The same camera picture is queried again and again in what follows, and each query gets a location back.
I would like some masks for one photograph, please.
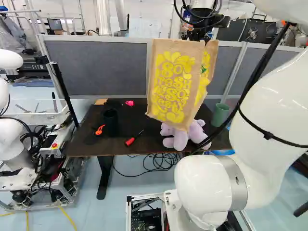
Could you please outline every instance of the yellow cable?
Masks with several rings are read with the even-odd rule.
[[[5,213],[5,214],[0,214],[0,217],[4,217],[4,216],[7,216],[7,215],[11,215],[11,214],[14,214],[14,213]]]
[[[74,221],[71,219],[71,217],[66,213],[66,211],[61,206],[58,206],[58,208],[63,212],[63,214],[67,217],[67,219],[69,219],[72,226],[74,227],[74,230],[77,231],[77,227],[76,227]]]
[[[29,213],[26,211],[26,231],[29,231]]]

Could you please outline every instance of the stuffed animal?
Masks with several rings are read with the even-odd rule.
[[[202,129],[204,125],[205,125],[204,120],[194,119],[187,133],[186,131],[177,130],[163,123],[161,126],[160,134],[162,136],[173,136],[164,138],[163,145],[167,148],[174,148],[175,150],[180,152],[186,147],[187,141],[189,139],[191,139],[192,142],[199,144],[207,137],[207,135],[204,133]],[[210,146],[211,143],[203,147],[203,149],[207,150],[210,148]]]

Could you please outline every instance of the black cup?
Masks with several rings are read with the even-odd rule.
[[[118,116],[116,109],[108,109],[103,113],[103,133],[107,136],[114,137],[118,135]]]

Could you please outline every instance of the green cup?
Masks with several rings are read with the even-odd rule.
[[[219,127],[229,115],[230,107],[224,103],[217,103],[211,120],[211,125]]]

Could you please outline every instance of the table leg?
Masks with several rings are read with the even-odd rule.
[[[98,156],[98,162],[100,163],[102,170],[102,177],[100,181],[100,185],[98,186],[96,198],[98,200],[103,200],[106,196],[106,191],[108,187],[108,181],[110,176],[110,171],[112,167],[112,162],[114,160],[114,156]]]

